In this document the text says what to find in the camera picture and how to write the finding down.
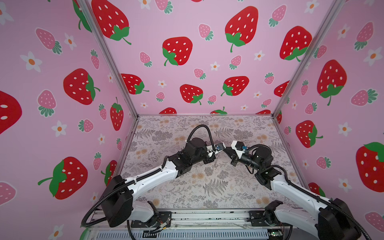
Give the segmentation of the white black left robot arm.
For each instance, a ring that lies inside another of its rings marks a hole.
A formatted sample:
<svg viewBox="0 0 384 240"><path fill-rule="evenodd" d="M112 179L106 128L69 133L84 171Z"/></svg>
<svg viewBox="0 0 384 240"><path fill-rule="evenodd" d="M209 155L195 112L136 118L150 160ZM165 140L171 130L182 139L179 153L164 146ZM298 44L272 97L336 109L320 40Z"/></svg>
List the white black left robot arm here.
<svg viewBox="0 0 384 240"><path fill-rule="evenodd" d="M101 203L106 221L111 228L126 221L139 221L147 227L161 225L163 220L155 204L135 200L147 191L172 181L186 173L192 166L203 162L208 164L216 159L216 154L224 150L225 144L207 146L200 138L187 141L186 146L176 154L165 157L162 165L141 175L123 179L122 176L112 178L102 197Z"/></svg>

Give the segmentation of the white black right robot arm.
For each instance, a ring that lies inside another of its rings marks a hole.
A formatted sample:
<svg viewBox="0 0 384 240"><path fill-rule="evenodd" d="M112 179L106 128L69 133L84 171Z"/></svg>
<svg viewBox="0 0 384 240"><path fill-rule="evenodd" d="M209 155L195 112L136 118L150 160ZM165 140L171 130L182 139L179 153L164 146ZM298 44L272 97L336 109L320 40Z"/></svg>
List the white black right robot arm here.
<svg viewBox="0 0 384 240"><path fill-rule="evenodd" d="M270 224L286 223L310 233L319 240L370 239L367 231L355 220L348 205L340 199L330 200L294 184L288 172L272 163L272 150L265 145L246 147L233 142L224 152L231 164L250 167L260 185L277 192L300 209L292 209L281 201L274 201L265 208L265 221Z"/></svg>

